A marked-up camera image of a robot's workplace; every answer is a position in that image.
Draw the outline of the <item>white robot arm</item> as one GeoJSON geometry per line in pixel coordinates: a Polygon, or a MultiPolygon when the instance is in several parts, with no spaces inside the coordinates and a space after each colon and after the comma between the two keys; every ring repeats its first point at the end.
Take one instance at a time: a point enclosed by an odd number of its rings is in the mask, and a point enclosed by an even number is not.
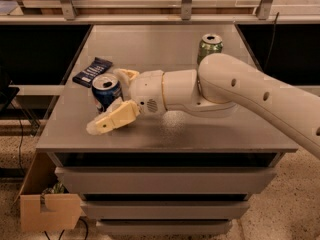
{"type": "Polygon", "coordinates": [[[116,69],[113,76],[128,86],[129,99],[115,99],[89,122],[86,130],[92,135],[128,125],[140,114],[184,111],[198,117],[219,117],[242,106],[320,158],[319,96],[230,55],[208,55],[197,69],[143,73],[116,69]]]}

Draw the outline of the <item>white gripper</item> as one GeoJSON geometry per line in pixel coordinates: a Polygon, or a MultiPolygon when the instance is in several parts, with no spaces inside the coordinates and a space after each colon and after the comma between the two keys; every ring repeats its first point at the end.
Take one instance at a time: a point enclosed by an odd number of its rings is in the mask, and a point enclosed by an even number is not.
{"type": "Polygon", "coordinates": [[[86,130],[91,135],[102,135],[128,125],[136,120],[140,112],[144,115],[156,115],[166,111],[162,88],[163,71],[139,74],[135,70],[117,68],[113,70],[113,74],[120,81],[123,92],[129,89],[132,100],[124,101],[119,97],[113,101],[105,112],[87,124],[86,130]]]}

